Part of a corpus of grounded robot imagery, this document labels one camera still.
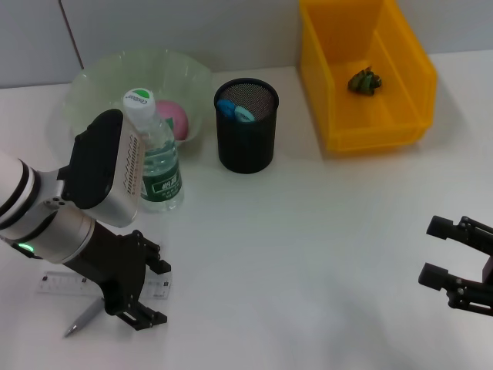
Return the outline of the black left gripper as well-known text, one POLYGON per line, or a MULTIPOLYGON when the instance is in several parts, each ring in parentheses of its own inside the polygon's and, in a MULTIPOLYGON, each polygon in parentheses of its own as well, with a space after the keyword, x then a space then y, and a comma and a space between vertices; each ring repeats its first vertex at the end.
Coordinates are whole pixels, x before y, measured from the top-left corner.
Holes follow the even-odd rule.
POLYGON ((161 247, 139 230, 117 235, 96 223, 82 251, 64 265, 101 288, 108 315, 115 315, 141 331, 168 321, 163 313, 139 302, 146 265, 155 274, 172 271, 160 251, 161 247))

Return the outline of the black mesh pen holder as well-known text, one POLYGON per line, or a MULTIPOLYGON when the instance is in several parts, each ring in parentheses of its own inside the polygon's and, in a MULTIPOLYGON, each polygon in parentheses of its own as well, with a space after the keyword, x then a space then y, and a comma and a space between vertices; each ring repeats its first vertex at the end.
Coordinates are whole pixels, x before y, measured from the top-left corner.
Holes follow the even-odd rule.
POLYGON ((238 78, 223 84, 215 93, 216 134, 220 162, 234 173, 257 173, 273 159, 279 96, 267 82, 238 78), (255 121, 227 119, 216 107, 228 99, 249 110, 255 121))

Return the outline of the pink toy peach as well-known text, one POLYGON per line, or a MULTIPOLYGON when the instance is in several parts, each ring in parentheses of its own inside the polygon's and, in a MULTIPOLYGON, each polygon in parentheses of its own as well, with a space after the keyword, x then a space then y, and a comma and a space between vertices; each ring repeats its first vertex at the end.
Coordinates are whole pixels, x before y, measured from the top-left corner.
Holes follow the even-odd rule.
POLYGON ((176 140, 184 141, 189 133, 189 120, 185 110, 176 102, 170 100, 158 100, 156 109, 162 119, 164 119, 176 140))

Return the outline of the yellow plastic bin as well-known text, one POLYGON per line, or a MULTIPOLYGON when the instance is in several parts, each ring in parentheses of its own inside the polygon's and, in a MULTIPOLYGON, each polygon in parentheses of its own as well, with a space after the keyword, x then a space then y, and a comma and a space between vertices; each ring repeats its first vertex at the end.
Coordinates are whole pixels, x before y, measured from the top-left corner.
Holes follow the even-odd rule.
POLYGON ((416 143, 431 127, 437 73, 396 0, 300 0, 300 75, 324 148, 363 153, 416 143), (373 96, 348 81, 370 66, 373 96))

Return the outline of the green plastic wrapper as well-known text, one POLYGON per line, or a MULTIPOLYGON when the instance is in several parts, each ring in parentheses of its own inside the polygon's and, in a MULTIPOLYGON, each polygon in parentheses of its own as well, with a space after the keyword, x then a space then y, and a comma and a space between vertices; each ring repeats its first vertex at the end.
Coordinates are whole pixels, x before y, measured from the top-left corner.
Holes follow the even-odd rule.
POLYGON ((351 92, 365 96, 373 96, 381 86, 381 77, 375 74, 370 66, 356 73, 347 83, 351 92))

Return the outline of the silver ballpoint pen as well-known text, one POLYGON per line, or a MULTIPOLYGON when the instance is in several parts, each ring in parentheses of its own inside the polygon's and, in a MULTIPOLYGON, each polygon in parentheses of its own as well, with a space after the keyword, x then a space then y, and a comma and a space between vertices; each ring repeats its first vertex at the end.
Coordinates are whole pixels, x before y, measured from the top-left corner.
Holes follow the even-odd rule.
POLYGON ((87 324, 89 324, 104 310, 104 304, 105 302, 103 298, 97 298, 94 300, 94 302, 91 303, 90 306, 88 306, 87 309, 85 309, 84 312, 81 313, 76 320, 74 320, 73 323, 71 323, 65 331, 63 338, 68 338, 86 327, 87 324))

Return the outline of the clear plastic ruler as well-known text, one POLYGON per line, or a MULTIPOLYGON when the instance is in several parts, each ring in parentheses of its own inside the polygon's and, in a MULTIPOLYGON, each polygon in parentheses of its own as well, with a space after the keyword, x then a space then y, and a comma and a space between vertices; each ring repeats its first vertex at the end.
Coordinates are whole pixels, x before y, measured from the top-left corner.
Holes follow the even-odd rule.
MULTIPOLYGON (((172 283, 172 274, 149 274, 144 281, 140 297, 143 300, 166 300, 172 283)), ((69 296, 102 296, 101 288, 94 282, 73 272, 46 271, 35 291, 39 294, 69 296)))

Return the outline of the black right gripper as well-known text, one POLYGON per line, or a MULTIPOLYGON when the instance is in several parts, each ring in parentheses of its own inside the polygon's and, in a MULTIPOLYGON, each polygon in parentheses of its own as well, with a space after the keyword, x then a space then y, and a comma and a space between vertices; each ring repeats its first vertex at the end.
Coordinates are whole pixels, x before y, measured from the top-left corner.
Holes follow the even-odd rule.
POLYGON ((493 227, 466 216, 458 224, 433 216, 426 234, 442 240, 452 239, 491 255, 483 267, 483 283, 454 276, 429 263, 424 264, 418 283, 436 291, 445 290, 450 308, 493 317, 493 227))

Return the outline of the translucent green fruit plate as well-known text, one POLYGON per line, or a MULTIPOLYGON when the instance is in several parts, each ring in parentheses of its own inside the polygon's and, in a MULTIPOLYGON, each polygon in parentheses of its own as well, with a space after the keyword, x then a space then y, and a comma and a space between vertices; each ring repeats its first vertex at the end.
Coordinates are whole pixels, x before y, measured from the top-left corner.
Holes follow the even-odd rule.
POLYGON ((206 66, 180 52, 161 48, 121 51, 101 58, 73 80, 62 106, 74 136, 102 112, 122 110, 132 88, 151 91, 157 103, 178 104, 188 119, 189 142, 213 115, 213 77, 206 66))

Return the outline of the blue scissors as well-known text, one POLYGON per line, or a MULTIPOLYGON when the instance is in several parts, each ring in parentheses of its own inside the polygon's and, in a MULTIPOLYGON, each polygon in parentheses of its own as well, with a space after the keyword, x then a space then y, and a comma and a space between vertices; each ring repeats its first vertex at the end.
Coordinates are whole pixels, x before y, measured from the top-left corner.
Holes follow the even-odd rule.
POLYGON ((236 121, 244 123, 251 123, 256 120, 249 110, 242 106, 238 106, 228 99, 218 100, 216 107, 227 119, 235 119, 236 121))

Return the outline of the clear green-label water bottle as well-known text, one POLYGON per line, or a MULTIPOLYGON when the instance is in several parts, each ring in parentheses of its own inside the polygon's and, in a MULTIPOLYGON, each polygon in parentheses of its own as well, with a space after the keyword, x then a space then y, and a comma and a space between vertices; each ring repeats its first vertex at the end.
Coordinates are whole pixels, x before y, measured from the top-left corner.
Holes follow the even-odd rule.
POLYGON ((122 98, 127 118, 145 145, 141 198, 149 212, 178 208, 184 199, 176 141, 169 123, 157 110, 153 92, 133 88, 122 98))

